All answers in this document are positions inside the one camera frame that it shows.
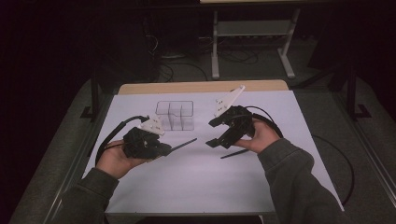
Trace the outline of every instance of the cable on floor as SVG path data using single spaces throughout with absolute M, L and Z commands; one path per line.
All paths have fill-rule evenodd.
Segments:
M 201 73 L 204 75 L 205 81 L 208 81 L 206 72 L 201 67 L 199 67 L 198 65 L 195 65 L 193 63 L 163 63 L 163 65 L 188 65 L 191 67 L 195 67 L 196 69 L 200 70 Z
M 315 138 L 317 138 L 317 139 L 320 139 L 321 141 L 323 141 L 323 142 L 329 144 L 329 145 L 332 146 L 334 149 L 336 149 L 336 150 L 344 157 L 344 159 L 346 160 L 346 162 L 347 162 L 347 164 L 348 164 L 348 166 L 349 166 L 349 170 L 350 170 L 350 173 L 351 173 L 350 187 L 349 187 L 349 191 L 348 191 L 347 196 L 346 196 L 345 199 L 341 202 L 342 205 L 346 205 L 347 202 L 349 201 L 350 196 L 352 195 L 353 189 L 355 188 L 355 171 L 354 171 L 354 169 L 353 169 L 353 165 L 352 165 L 352 163 L 350 162 L 350 160 L 347 158 L 347 155 L 346 155 L 344 152 L 342 152 L 340 148 L 336 147 L 333 143 L 331 143 L 330 141 L 328 141 L 328 140 L 326 140 L 326 139 L 324 139 L 324 138 L 322 138 L 322 137 L 320 137 L 320 136 L 317 136 L 317 135 L 314 135 L 314 134 L 312 134 L 312 136 L 315 137 Z
M 167 69 L 169 69 L 169 73 L 165 72 L 161 66 L 166 67 Z M 165 82 L 172 82 L 173 80 L 173 76 L 174 76 L 174 70 L 171 66 L 168 66 L 166 64 L 160 64 L 160 68 L 159 68 L 159 72 L 160 75 L 165 78 Z

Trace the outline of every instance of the gray sleeve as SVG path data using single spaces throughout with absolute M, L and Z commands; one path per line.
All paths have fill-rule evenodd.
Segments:
M 108 201 L 119 180 L 92 168 L 62 196 L 62 208 L 51 223 L 103 223 Z
M 352 223 L 311 174 L 314 159 L 309 153 L 279 139 L 258 157 L 280 223 Z

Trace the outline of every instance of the finger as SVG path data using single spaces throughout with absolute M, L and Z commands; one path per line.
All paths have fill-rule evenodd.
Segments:
M 254 122 L 262 122 L 262 120 L 260 120 L 260 119 L 255 119 L 255 118 L 252 118 L 251 120 L 253 120 L 253 123 L 254 123 Z
M 246 139 L 239 139 L 234 143 L 235 146 L 237 147 L 244 147 L 246 149 L 250 148 L 251 140 L 246 140 Z
M 133 162 L 136 162 L 136 163 L 140 163 L 140 164 L 149 161 L 149 159 L 141 159 L 141 158 L 133 158 L 133 157 L 127 158 L 127 160 L 128 161 L 133 161 Z
M 256 127 L 256 126 L 266 125 L 266 123 L 265 123 L 263 120 L 254 119 L 254 120 L 253 120 L 253 125 Z
M 106 148 L 118 147 L 118 146 L 122 146 L 123 144 L 124 144 L 123 140 L 116 140 L 116 141 L 113 141 L 113 142 L 107 144 Z

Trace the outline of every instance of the black clamp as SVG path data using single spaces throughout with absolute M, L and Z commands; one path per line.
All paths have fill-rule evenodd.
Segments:
M 155 160 L 167 156 L 172 152 L 172 147 L 161 143 L 160 136 L 149 133 L 136 127 L 123 136 L 125 143 L 123 151 L 126 157 Z
M 229 148 L 245 134 L 253 136 L 255 133 L 252 120 L 253 118 L 264 121 L 276 131 L 279 137 L 283 137 L 282 132 L 272 120 L 269 120 L 258 114 L 253 114 L 248 111 L 246 107 L 237 105 L 231 106 L 218 118 L 209 121 L 209 125 L 212 127 L 217 127 L 220 124 L 226 124 L 230 128 L 224 134 L 222 134 L 220 138 L 214 138 L 210 141 L 207 141 L 206 144 L 210 147 L 223 146 L 225 148 Z

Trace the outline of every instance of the white paper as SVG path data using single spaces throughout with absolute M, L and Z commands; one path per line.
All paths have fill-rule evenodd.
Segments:
M 226 125 L 213 128 L 208 124 L 214 118 L 216 99 L 224 93 L 114 97 L 85 174 L 94 166 L 97 148 L 121 121 L 133 116 L 154 115 L 159 101 L 194 103 L 194 130 L 168 131 L 161 136 L 161 142 L 175 147 L 195 137 L 198 139 L 167 157 L 135 167 L 120 180 L 107 213 L 259 214 L 275 211 L 264 170 L 255 153 L 222 160 L 220 157 L 242 148 L 211 148 L 205 144 L 228 129 Z M 340 202 L 292 91 L 244 91 L 233 105 L 254 105 L 267 111 L 285 138 L 314 157 L 312 174 Z M 265 116 L 260 110 L 249 110 Z M 122 139 L 138 124 L 139 120 L 130 122 L 114 140 Z

